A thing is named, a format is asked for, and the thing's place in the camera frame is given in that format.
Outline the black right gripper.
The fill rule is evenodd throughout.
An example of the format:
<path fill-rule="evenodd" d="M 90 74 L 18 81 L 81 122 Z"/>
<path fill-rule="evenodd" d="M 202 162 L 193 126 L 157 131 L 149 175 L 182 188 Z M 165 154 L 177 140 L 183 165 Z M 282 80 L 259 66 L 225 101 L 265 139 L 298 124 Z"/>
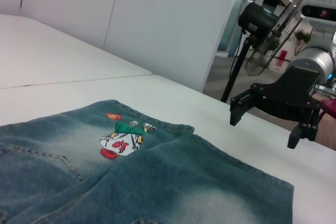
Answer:
<path fill-rule="evenodd" d="M 248 110 L 257 107 L 277 118 L 298 122 L 289 135 L 288 148 L 296 148 L 305 138 L 314 142 L 321 103 L 311 93 L 320 76 L 317 71 L 292 66 L 274 83 L 252 84 L 251 89 L 231 99 L 230 125 L 236 126 Z"/>

